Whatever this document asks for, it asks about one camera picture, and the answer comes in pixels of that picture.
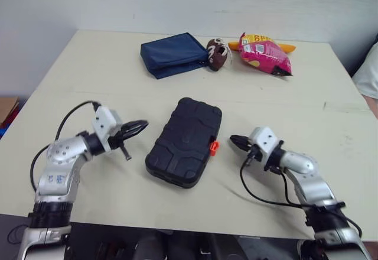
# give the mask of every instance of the cardboard box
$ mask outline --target cardboard box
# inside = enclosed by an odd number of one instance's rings
[[[0,128],[7,118],[18,108],[18,97],[0,97]]]

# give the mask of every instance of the white table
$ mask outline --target white table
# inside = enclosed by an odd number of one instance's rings
[[[122,119],[147,119],[149,126],[127,142],[133,157],[118,150],[96,157],[81,172],[71,220],[106,225],[234,233],[278,238],[310,238],[301,210],[253,200],[239,180],[245,153],[229,144],[231,134],[249,135],[270,126],[285,149],[315,157],[344,213],[378,240],[377,122],[348,74],[325,43],[295,42],[294,76],[274,77],[243,64],[219,72],[197,69],[156,80],[139,56],[141,43],[164,35],[78,31],[0,141],[0,213],[26,216],[34,204],[29,182],[35,153],[54,138],[63,116],[94,99],[116,109]],[[209,38],[198,37],[206,45]],[[145,169],[145,156],[178,100],[189,96],[218,106],[223,120],[220,149],[200,182],[182,189]],[[92,130],[90,106],[76,112],[61,137]],[[35,169],[44,168],[41,157]],[[246,173],[259,196],[283,200],[281,178],[259,167]],[[290,184],[291,197],[294,193]]]

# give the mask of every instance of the chip bag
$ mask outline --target chip bag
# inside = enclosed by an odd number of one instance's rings
[[[242,59],[253,67],[276,76],[291,76],[289,57],[269,37],[243,33],[239,39]]]

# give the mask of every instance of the robotic arm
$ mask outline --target robotic arm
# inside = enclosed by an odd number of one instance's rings
[[[17,260],[70,259],[70,216],[79,187],[80,170],[94,156],[120,148],[130,160],[124,140],[138,135],[147,121],[122,124],[118,114],[98,106],[92,120],[94,133],[84,131],[59,139],[47,149],[47,166],[35,193],[31,224],[26,228]]]
[[[232,135],[230,139],[248,152],[243,166],[257,160],[265,171],[284,173],[294,183],[300,202],[296,207],[304,209],[306,224],[315,232],[315,241],[308,246],[308,250],[312,251],[308,251],[310,255],[307,258],[303,256],[303,259],[371,260],[356,230],[349,227],[349,219],[341,212],[345,203],[337,201],[320,176],[316,160],[283,150],[284,142],[277,139],[268,127],[256,128],[250,137]]]

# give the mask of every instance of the black cable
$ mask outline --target black cable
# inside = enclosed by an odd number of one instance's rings
[[[75,106],[73,109],[71,109],[71,111],[69,113],[67,113],[67,115],[63,118],[63,120],[60,122],[60,125],[59,125],[59,128],[58,128],[58,131],[57,131],[57,135],[55,135],[55,141],[59,139],[59,136],[60,136],[60,132],[61,130],[63,129],[63,126],[64,124],[66,123],[67,119],[70,117],[70,115],[72,113],[74,113],[78,108],[82,107],[83,105],[87,105],[88,103],[91,103],[94,107],[94,111],[97,110],[97,108],[101,105],[100,103],[98,102],[95,102],[93,100],[87,100],[85,102],[82,102],[81,104]]]
[[[359,232],[359,237],[361,238],[362,237],[362,229],[360,228],[360,226],[358,224],[356,224],[353,220],[349,219],[348,217],[344,216],[344,215],[341,215],[341,214],[338,214],[336,212],[332,212],[332,211],[329,211],[327,210],[327,213],[331,213],[332,215],[334,216],[338,216],[340,219],[343,219],[345,220],[346,222],[350,222],[356,229],[357,231]]]
[[[70,117],[70,115],[72,113],[74,113],[78,108],[82,107],[83,105],[87,105],[89,103],[91,103],[93,105],[94,111],[96,111],[97,108],[101,105],[99,102],[95,102],[93,100],[87,100],[87,101],[82,102],[81,104],[75,106],[73,109],[71,109],[71,111],[69,113],[67,113],[67,115],[63,118],[62,122],[60,122],[60,125],[58,127],[58,131],[55,135],[55,141],[59,139],[60,132],[63,129],[63,126],[66,123],[66,121],[68,120],[68,118]],[[34,176],[33,176],[34,166],[35,166],[35,163],[37,162],[38,157],[48,148],[48,146],[50,146],[50,145],[44,146],[39,152],[37,152],[37,154],[33,158],[31,165],[30,165],[30,183],[31,183],[31,186],[33,187],[34,192],[37,191],[37,188],[36,188],[35,183],[34,183]]]
[[[6,241],[9,244],[12,244],[12,245],[20,244],[21,240],[18,240],[17,232],[18,232],[18,229],[23,228],[23,227],[27,228],[28,225],[18,225],[18,226],[15,226],[14,228],[12,228],[11,231],[8,233],[8,236],[6,237]],[[15,241],[11,240],[12,233],[14,234],[14,240]]]
[[[247,187],[245,181],[244,181],[244,178],[243,178],[243,170],[245,168],[247,164],[244,163],[242,165],[242,167],[240,168],[240,179],[242,180],[242,183],[243,183],[243,186],[244,188],[247,190],[247,192],[255,199],[261,201],[261,202],[264,202],[264,203],[267,203],[267,204],[272,204],[272,205],[278,205],[278,206],[286,206],[286,207],[293,207],[293,208],[297,208],[297,209],[303,209],[305,207],[313,207],[313,208],[317,208],[316,205],[309,205],[309,204],[296,204],[296,203],[293,203],[290,201],[289,199],[289,194],[288,194],[288,182],[286,180],[286,177],[284,176],[284,174],[282,173],[281,176],[282,176],[282,179],[283,179],[283,183],[285,185],[285,198],[286,198],[286,201],[288,202],[287,204],[286,203],[280,203],[280,202],[274,202],[274,201],[269,201],[269,200],[265,200],[263,198],[260,198],[256,195],[254,195],[250,190],[249,188]],[[350,222],[358,231],[359,233],[359,237],[361,238],[362,237],[362,229],[361,227],[356,223],[354,222],[353,220],[349,219],[348,217],[344,216],[344,215],[341,215],[341,214],[338,214],[336,212],[333,212],[333,211],[330,211],[330,210],[327,210],[327,213],[331,213],[332,215],[334,216],[337,216],[339,217],[340,219],[343,219],[345,220],[346,222]]]
[[[289,199],[289,193],[288,193],[288,182],[287,182],[286,177],[285,177],[285,175],[283,173],[281,173],[281,176],[282,176],[282,179],[283,179],[283,184],[285,186],[285,199],[286,199],[286,201],[289,204],[300,206],[300,204],[295,204],[294,202],[290,201],[290,199]]]
[[[297,209],[301,209],[301,205],[297,205],[297,204],[288,204],[288,203],[281,203],[281,202],[274,202],[274,201],[269,201],[269,200],[265,200],[263,198],[260,198],[256,195],[254,195],[248,188],[247,184],[245,183],[244,181],[244,177],[243,177],[243,170],[245,169],[245,167],[247,166],[246,163],[244,163],[242,165],[242,167],[240,168],[240,179],[242,180],[242,183],[243,183],[243,186],[245,188],[245,190],[247,190],[247,192],[255,199],[261,201],[261,202],[264,202],[264,203],[267,203],[267,204],[271,204],[271,205],[278,205],[278,206],[285,206],[285,207],[293,207],[293,208],[297,208]]]
[[[35,166],[35,163],[37,162],[38,157],[48,148],[48,146],[50,146],[50,144],[48,144],[48,145],[44,146],[42,149],[40,149],[40,151],[37,152],[37,154],[35,155],[35,157],[31,161],[31,165],[30,165],[30,183],[31,183],[31,187],[33,187],[34,192],[37,191],[37,188],[36,188],[35,183],[34,183],[34,166]]]

